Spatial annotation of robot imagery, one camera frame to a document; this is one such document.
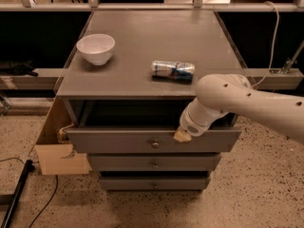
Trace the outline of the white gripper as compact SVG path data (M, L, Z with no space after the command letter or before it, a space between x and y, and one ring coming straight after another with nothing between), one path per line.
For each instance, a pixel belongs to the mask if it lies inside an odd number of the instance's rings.
M210 125L210 117L204 108L187 106L180 116L180 126L174 134L174 139L180 143L190 142L191 136L201 136Z

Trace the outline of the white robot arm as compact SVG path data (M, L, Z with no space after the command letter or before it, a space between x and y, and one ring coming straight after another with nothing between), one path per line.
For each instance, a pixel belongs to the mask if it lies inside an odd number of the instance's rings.
M255 90L239 74L209 74L200 78L196 98L183 110L174 139L189 142L229 113L304 143L304 98Z

